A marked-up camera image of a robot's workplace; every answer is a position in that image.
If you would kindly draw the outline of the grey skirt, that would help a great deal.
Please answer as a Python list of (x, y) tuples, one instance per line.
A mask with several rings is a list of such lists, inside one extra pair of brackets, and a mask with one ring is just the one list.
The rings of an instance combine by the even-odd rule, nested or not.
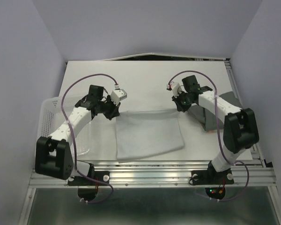
[[(242, 108), (239, 99), (235, 97), (232, 91), (223, 93), (220, 97), (230, 104)], [(217, 129), (215, 115), (209, 110), (206, 110), (199, 105), (192, 105), (187, 112), (201, 124), (205, 132)]]

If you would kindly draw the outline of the white skirt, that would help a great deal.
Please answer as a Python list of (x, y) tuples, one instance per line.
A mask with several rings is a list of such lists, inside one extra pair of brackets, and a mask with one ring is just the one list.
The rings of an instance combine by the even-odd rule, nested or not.
[(178, 111), (127, 111), (116, 118), (117, 160), (134, 161), (184, 148)]

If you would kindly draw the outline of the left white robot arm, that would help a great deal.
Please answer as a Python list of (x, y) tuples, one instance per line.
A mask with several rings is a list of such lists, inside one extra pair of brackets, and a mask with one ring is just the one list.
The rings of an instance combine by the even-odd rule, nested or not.
[(121, 101), (127, 97), (117, 85), (111, 94), (104, 96), (104, 92), (104, 87), (90, 85), (88, 94), (74, 105), (70, 115), (61, 108), (65, 121), (54, 132), (37, 140), (36, 173), (61, 180), (78, 176), (85, 185), (94, 181), (92, 170), (78, 169), (76, 137), (99, 114), (108, 120), (118, 117)]

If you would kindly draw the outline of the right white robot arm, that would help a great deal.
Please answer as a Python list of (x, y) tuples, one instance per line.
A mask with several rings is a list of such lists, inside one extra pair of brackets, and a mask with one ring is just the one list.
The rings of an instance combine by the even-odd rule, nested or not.
[(221, 98), (216, 87), (201, 87), (196, 79), (196, 71), (184, 78), (182, 84), (173, 79), (167, 84), (172, 91), (172, 101), (179, 112), (186, 112), (192, 105), (210, 111), (216, 123), (222, 122), (223, 133), (217, 127), (220, 152), (209, 162), (206, 170), (192, 171), (190, 185), (233, 184), (231, 167), (241, 164), (238, 157), (259, 142), (259, 132), (255, 113), (252, 109), (235, 106)]

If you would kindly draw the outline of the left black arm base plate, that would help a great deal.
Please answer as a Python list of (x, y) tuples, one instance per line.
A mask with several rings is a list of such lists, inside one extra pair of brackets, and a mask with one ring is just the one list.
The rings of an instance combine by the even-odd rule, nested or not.
[[(109, 183), (110, 179), (110, 172), (109, 171), (95, 171), (94, 178), (95, 180), (101, 181), (101, 182), (107, 182)], [(101, 186), (101, 184), (98, 184), (93, 181), (89, 181), (88, 179), (81, 177), (81, 176), (75, 176), (67, 181), (68, 186)]]

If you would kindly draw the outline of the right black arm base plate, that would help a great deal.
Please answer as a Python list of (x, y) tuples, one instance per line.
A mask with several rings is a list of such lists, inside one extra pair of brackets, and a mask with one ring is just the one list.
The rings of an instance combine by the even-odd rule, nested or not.
[(226, 172), (211, 172), (208, 170), (194, 170), (189, 179), (189, 184), (196, 185), (209, 185), (216, 186), (220, 184), (232, 185), (234, 179), (231, 170)]

